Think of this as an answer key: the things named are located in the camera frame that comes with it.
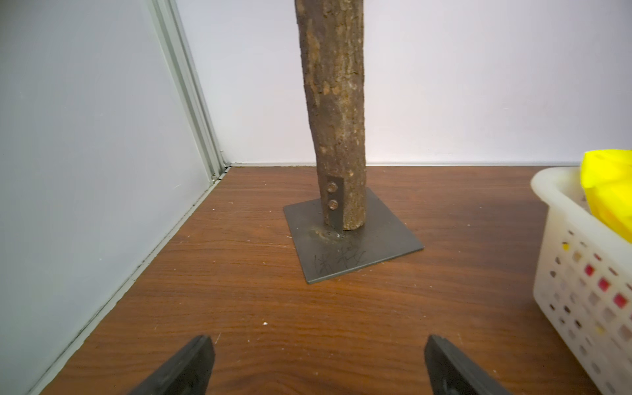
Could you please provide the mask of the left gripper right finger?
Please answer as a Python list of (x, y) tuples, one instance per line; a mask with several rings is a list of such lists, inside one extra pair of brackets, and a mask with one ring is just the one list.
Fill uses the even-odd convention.
[(429, 335), (424, 357), (434, 395), (511, 394), (445, 337)]

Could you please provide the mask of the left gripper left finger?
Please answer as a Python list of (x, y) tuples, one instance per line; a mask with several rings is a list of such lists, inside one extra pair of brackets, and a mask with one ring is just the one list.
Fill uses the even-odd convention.
[(179, 395), (207, 392), (215, 351), (207, 335), (192, 338), (167, 362), (161, 365), (129, 395)]

